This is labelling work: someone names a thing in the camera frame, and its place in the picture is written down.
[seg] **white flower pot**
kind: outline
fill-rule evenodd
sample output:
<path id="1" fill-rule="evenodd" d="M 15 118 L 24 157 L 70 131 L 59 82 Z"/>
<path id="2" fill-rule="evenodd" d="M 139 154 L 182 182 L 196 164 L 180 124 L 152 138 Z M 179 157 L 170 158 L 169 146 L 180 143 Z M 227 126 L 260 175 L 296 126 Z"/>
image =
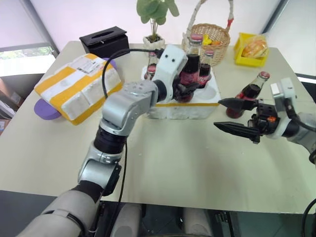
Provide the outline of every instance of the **white flower pot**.
<path id="1" fill-rule="evenodd" d="M 165 48 L 165 41 L 164 41 L 164 39 L 160 35 L 157 35 L 157 36 L 159 36 L 161 40 L 153 42 L 153 43 L 150 43 L 150 41 L 146 37 L 143 37 L 144 48 L 145 49 Z"/>

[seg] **tabletop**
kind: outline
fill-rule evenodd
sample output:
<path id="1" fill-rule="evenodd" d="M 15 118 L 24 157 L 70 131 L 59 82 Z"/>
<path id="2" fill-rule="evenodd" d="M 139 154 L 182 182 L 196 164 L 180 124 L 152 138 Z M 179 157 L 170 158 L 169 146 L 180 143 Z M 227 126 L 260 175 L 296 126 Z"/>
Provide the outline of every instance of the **tabletop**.
<path id="1" fill-rule="evenodd" d="M 51 75 L 83 55 L 79 41 L 69 42 L 47 71 Z M 137 81 L 147 64 L 143 52 L 116 59 L 123 81 Z M 233 48 L 214 67 L 221 97 L 235 96 L 261 71 L 268 83 L 292 78 L 296 112 L 316 112 L 316 105 L 276 48 L 263 68 L 234 64 Z M 260 94 L 273 103 L 270 87 Z M 77 184 L 78 171 L 95 137 L 101 109 L 74 126 L 64 118 L 42 120 L 34 113 L 40 97 L 32 91 L 0 136 L 0 190 L 58 196 Z M 122 201 L 234 211 L 302 213 L 316 196 L 315 166 L 300 145 L 262 137 L 260 144 L 217 129 L 215 121 L 246 124 L 253 112 L 230 119 L 219 106 L 207 119 L 138 118 L 128 138 L 126 180 Z M 117 201 L 114 193 L 103 200 Z"/>

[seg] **basket handle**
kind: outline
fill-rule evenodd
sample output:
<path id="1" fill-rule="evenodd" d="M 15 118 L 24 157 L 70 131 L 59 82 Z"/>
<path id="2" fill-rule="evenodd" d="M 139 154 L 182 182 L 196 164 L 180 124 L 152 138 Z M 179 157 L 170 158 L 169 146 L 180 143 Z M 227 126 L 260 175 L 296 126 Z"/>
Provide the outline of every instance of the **basket handle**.
<path id="1" fill-rule="evenodd" d="M 192 31 L 192 26 L 196 20 L 196 16 L 197 16 L 197 13 L 198 13 L 198 10 L 200 9 L 201 5 L 203 3 L 205 3 L 207 0 L 199 0 L 196 7 L 194 8 L 194 11 L 193 11 L 193 14 L 191 16 L 191 19 L 190 19 L 190 22 L 189 22 L 189 25 L 187 27 L 187 32 L 186 32 L 186 35 L 189 36 L 191 35 L 191 31 Z M 226 27 L 226 31 L 228 32 L 229 29 L 231 28 L 231 24 L 234 20 L 234 4 L 233 4 L 233 0 L 228 0 L 229 2 L 229 5 L 230 5 L 230 8 L 229 8 L 229 16 L 228 16 L 228 20 L 227 20 L 227 27 Z"/>

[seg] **styrofoam box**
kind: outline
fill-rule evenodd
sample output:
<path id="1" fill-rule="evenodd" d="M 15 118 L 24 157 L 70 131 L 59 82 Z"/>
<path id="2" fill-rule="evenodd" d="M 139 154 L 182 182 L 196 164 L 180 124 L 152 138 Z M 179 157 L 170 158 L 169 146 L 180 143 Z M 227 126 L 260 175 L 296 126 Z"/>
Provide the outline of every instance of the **styrofoam box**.
<path id="1" fill-rule="evenodd" d="M 147 67 L 142 70 L 141 78 L 144 79 Z M 157 103 L 151 108 L 148 117 L 151 119 L 205 119 L 219 105 L 221 99 L 213 70 L 209 80 L 203 89 L 197 89 L 189 103 L 178 103 L 171 100 L 168 103 Z"/>

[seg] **yellow and white package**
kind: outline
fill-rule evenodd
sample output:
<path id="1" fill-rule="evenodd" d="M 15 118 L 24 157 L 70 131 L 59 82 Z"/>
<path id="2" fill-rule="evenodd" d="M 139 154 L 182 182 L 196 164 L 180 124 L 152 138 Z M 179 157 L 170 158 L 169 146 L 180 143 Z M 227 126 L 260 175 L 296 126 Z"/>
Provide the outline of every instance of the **yellow and white package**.
<path id="1" fill-rule="evenodd" d="M 105 101 L 102 70 L 106 61 L 88 53 L 41 80 L 34 90 L 72 124 L 83 122 Z M 111 64 L 105 72 L 107 93 L 119 91 L 122 82 Z"/>

